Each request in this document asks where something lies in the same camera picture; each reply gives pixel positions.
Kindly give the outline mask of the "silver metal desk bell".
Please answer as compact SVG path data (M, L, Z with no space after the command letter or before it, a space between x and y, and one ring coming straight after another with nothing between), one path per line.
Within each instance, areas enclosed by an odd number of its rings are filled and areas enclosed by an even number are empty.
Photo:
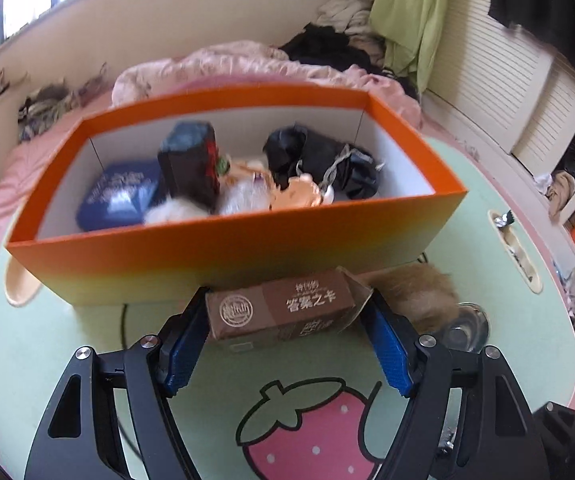
M437 339L451 350L478 353L489 338L489 322L485 311L473 302L461 302L458 316L447 324Z

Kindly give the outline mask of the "brown fluffy fur ball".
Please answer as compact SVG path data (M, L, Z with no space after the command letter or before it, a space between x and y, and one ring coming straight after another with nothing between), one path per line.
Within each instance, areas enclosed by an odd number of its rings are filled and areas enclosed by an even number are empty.
M431 263L409 263L363 274L362 278L418 334L438 332L459 316L460 298L451 277Z

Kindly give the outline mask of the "brown card box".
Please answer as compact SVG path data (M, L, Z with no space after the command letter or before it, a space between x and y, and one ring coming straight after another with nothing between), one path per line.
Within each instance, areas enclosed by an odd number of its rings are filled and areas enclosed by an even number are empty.
M343 268L282 278L248 288L210 292L210 333L233 353L268 348L319 333L339 333L358 318L373 294Z

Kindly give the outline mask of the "blue tissue pack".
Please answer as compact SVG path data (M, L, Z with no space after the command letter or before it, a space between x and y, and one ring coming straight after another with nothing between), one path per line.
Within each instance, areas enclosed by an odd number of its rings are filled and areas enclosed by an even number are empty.
M80 203L77 226L90 232L142 224L160 177L161 168L155 159L107 166Z

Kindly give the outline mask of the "beige cartoon figure toy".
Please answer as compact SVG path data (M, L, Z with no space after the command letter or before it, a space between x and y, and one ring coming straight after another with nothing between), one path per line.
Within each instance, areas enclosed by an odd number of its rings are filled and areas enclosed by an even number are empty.
M310 174L288 177L286 188L280 188L260 160L229 160L219 183L219 214L313 208L335 199L332 186L321 188Z

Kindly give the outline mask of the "black shiny cloth bundle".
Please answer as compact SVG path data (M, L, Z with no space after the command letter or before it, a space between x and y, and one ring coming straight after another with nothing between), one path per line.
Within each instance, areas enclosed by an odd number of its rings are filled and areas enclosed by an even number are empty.
M333 188L350 200L366 200L380 188L383 165L368 151L300 124L271 132L263 151L281 191L304 174L322 191Z

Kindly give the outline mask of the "black binder clip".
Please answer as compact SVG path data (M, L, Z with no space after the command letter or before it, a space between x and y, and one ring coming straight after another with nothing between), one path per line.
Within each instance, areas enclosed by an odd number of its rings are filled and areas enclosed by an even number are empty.
M497 214L495 218L493 218L493 224L499 230L503 230L511 226L515 221L513 211L508 210L504 214Z

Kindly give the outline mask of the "orange cardboard box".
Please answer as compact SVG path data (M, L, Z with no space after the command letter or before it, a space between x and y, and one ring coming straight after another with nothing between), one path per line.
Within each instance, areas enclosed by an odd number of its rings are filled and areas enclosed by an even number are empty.
M364 148L383 164L370 200L85 233L76 209L101 170L153 157L183 120L205 120L218 148L256 157L274 130L302 124ZM238 288L417 258L466 193L441 158L373 94L261 84L141 101L82 120L53 155L16 218L8 252L74 306L182 301L202 285Z

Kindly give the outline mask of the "pink blanket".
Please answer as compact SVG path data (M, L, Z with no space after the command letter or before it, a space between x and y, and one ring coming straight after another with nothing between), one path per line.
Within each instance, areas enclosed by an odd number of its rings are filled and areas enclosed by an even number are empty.
M112 105L125 106L194 89L265 82L367 91L381 99L411 127L422 128L420 104L407 96L396 80L371 75L356 64L347 70L335 70L329 65L292 61L286 52L252 40L216 44L183 58L162 58L131 66L115 81Z

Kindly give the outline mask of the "black clothes pile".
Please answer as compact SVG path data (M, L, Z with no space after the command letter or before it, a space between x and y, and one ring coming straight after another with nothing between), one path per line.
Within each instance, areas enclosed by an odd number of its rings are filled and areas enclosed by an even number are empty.
M398 77L389 68L382 68L371 61L368 52L350 44L350 36L335 32L332 26L307 24L304 29L280 47L291 61L301 64L331 66L345 72L356 65L368 74L387 77L401 84L407 96L419 101L419 93L407 77Z

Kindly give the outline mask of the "green curtain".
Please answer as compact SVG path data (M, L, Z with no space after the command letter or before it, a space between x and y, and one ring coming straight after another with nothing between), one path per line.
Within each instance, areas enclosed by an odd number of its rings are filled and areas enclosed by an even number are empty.
M385 41L384 66L420 93L431 79L448 0L374 0L372 29Z

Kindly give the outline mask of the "white clothes pile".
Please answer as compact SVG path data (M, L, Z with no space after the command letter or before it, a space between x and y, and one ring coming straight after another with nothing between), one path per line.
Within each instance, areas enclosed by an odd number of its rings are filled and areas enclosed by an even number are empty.
M350 47L378 58L384 53L384 42L370 25L370 12L369 1L329 0L318 9L315 24L332 27L348 38Z

